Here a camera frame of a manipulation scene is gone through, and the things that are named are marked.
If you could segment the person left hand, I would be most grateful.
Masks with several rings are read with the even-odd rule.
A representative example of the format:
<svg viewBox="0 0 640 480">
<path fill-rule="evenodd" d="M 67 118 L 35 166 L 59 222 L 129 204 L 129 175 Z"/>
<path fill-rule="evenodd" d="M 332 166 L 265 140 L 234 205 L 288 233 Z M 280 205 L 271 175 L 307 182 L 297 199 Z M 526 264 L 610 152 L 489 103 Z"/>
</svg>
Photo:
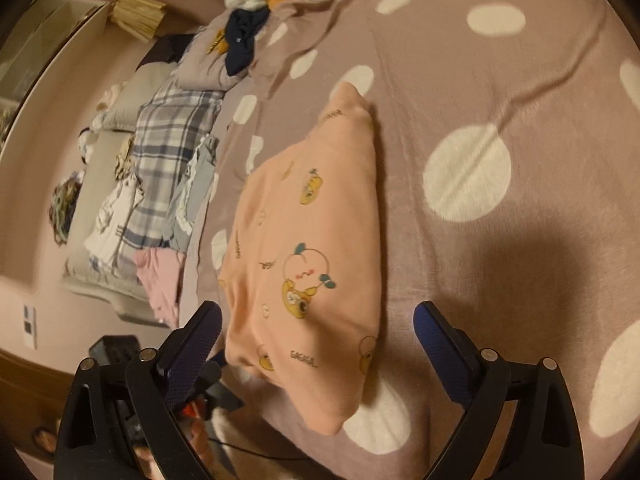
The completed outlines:
<svg viewBox="0 0 640 480">
<path fill-rule="evenodd" d="M 190 440 L 190 445 L 198 454 L 198 458 L 207 468 L 210 474 L 214 473 L 215 456 L 209 446 L 208 432 L 203 419 L 205 414 L 205 401 L 198 398 L 183 408 L 179 415 L 180 425 L 186 430 L 186 436 Z M 134 448 L 138 462 L 143 469 L 144 475 L 148 479 L 162 480 L 164 475 L 158 468 L 150 449 L 143 445 Z"/>
</svg>

